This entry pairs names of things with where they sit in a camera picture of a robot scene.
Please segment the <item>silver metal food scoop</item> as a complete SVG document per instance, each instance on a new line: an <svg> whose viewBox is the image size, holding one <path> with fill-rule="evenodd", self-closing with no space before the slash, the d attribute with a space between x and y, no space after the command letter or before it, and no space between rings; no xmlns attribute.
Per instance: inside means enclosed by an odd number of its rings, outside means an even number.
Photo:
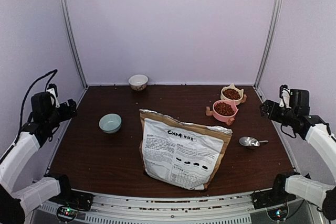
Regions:
<svg viewBox="0 0 336 224"><path fill-rule="evenodd" d="M257 148L261 144L268 143L268 140L259 141L259 140L255 139L254 137L244 136L244 137L241 137L239 139L239 143L240 143L241 146L244 146L244 147L247 147L247 148Z"/></svg>

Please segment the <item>brown dog food bag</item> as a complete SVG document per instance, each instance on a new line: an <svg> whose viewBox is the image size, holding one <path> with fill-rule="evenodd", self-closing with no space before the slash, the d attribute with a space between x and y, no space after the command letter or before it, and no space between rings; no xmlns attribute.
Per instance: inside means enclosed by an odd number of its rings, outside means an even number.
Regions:
<svg viewBox="0 0 336 224"><path fill-rule="evenodd" d="M171 116L141 109L140 143L145 173L187 190L208 188L230 143L232 130L180 122Z"/></svg>

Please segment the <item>right arm base board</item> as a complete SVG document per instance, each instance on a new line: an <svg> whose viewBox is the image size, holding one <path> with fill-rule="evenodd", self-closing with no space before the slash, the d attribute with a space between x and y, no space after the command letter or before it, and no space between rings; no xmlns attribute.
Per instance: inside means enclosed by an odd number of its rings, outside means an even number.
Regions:
<svg viewBox="0 0 336 224"><path fill-rule="evenodd" d="M267 216L276 222L286 220L289 213L289 208L287 206L281 206L278 208L267 209Z"/></svg>

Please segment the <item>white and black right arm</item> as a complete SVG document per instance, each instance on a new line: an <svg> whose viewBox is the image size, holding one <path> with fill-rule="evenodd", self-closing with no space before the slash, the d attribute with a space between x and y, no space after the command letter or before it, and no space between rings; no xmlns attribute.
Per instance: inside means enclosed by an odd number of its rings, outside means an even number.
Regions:
<svg viewBox="0 0 336 224"><path fill-rule="evenodd" d="M330 124L318 115L310 113L310 93L303 89L291 89L287 85L279 88L280 102L265 100L259 107L261 116L292 129L282 133L293 140L300 139L315 154L323 165L335 176L335 134ZM312 179L299 172L278 174L269 199L282 203L288 196L297 196L315 206L329 222L335 221L335 182L329 184Z"/></svg>

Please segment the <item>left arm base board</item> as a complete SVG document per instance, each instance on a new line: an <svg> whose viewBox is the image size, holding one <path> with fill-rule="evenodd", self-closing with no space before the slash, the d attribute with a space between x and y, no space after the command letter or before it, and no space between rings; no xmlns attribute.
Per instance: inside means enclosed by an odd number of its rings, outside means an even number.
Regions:
<svg viewBox="0 0 336 224"><path fill-rule="evenodd" d="M73 221L78 214L77 209L72 209L69 206L60 206L56 210L56 217L62 222Z"/></svg>

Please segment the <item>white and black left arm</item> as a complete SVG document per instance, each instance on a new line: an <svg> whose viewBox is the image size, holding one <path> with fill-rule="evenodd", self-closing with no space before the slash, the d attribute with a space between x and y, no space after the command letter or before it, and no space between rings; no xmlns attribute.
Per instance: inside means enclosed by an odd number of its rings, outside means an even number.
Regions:
<svg viewBox="0 0 336 224"><path fill-rule="evenodd" d="M31 98L32 112L9 149L1 157L1 223L24 223L26 216L45 201L56 197L71 205L76 197L67 175L49 174L19 191L14 185L30 158L53 137L61 122L77 116L73 99L59 103L52 92Z"/></svg>

